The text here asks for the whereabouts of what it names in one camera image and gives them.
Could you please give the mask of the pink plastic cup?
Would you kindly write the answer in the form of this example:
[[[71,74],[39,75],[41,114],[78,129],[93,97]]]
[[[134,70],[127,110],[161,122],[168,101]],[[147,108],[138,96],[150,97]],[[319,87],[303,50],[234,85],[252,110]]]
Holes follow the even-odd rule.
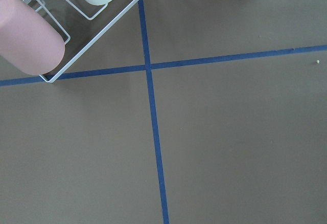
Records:
[[[46,74],[64,57],[61,35],[20,0],[1,0],[1,56],[29,75]]]

